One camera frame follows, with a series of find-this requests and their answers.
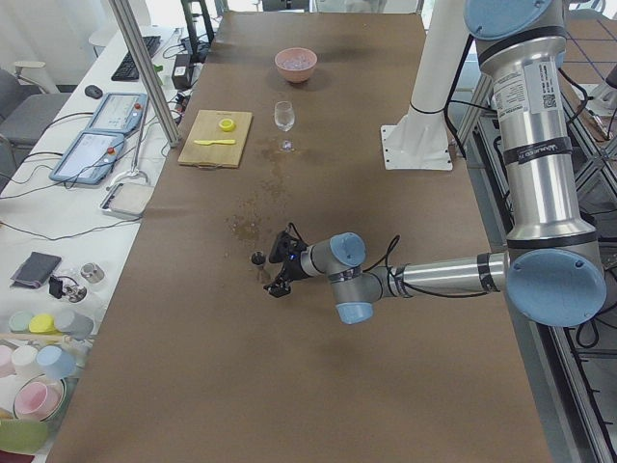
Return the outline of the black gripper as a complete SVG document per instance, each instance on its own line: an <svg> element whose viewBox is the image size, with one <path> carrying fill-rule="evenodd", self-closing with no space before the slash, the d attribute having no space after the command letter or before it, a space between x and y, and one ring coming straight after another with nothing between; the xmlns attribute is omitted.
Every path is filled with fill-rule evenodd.
<svg viewBox="0 0 617 463"><path fill-rule="evenodd" d="M291 292L291 282L307 279L309 275L301 265L301 254L308 248L306 242L288 231L277 234L268 256L270 263L281 263L282 268L275 280L263 287L272 297L280 298Z"/></svg>

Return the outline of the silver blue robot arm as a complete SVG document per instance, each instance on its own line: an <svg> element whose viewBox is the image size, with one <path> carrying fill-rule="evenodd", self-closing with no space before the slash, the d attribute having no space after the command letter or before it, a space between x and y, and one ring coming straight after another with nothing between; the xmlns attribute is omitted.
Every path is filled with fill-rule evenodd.
<svg viewBox="0 0 617 463"><path fill-rule="evenodd" d="M274 297L326 276L340 319L367 320L385 297L443 298L503 292L528 318L570 327L596 315L606 284L595 228L579 213L572 143L558 72L566 48L564 1L439 1L435 4L408 113L383 129L392 169L445 165L444 118L456 61L474 45L490 77L514 225L502 253L422 265L364 266L362 239L345 232L307 244L293 229L277 236L269 260L280 273Z"/></svg>

